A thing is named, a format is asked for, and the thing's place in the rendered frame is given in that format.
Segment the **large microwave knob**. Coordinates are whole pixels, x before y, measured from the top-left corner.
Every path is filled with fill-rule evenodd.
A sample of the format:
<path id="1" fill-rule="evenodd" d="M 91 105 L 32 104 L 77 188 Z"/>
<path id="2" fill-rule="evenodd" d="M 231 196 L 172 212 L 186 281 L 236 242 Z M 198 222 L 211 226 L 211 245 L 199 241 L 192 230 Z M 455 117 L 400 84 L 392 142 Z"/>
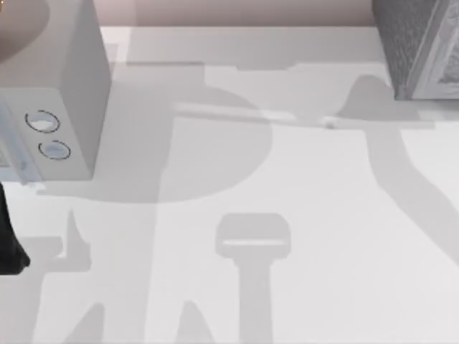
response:
<path id="1" fill-rule="evenodd" d="M 32 130 L 39 133 L 53 133 L 60 128 L 60 120 L 57 116 L 46 110 L 26 113 L 24 119 Z"/>

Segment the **small microwave knob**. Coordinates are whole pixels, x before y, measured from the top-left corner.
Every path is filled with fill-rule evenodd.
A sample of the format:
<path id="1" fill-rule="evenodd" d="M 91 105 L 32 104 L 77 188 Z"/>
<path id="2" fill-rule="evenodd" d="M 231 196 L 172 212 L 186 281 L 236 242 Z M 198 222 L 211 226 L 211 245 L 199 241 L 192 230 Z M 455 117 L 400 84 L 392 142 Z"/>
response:
<path id="1" fill-rule="evenodd" d="M 38 145 L 39 152 L 50 160 L 64 161 L 71 156 L 71 149 L 62 141 L 50 140 Z"/>

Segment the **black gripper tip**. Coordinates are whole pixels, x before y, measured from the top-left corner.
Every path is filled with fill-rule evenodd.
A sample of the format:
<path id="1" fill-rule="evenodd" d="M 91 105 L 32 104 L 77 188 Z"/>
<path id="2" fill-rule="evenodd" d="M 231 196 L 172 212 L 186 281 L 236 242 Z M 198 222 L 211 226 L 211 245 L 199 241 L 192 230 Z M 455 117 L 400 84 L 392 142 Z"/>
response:
<path id="1" fill-rule="evenodd" d="M 0 276 L 19 275 L 30 264 L 31 259 L 13 230 L 4 187 L 0 182 Z"/>

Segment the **pale microwave oven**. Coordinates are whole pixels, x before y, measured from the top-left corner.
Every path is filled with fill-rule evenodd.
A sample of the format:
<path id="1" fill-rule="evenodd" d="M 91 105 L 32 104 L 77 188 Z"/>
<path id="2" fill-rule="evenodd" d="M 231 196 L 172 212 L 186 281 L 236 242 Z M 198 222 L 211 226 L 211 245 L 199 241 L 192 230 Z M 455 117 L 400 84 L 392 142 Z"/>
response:
<path id="1" fill-rule="evenodd" d="M 0 181 L 23 184 L 93 177 L 111 88 L 94 0 L 0 0 Z M 60 120 L 32 130 L 26 113 Z M 64 161 L 38 145 L 66 143 Z"/>

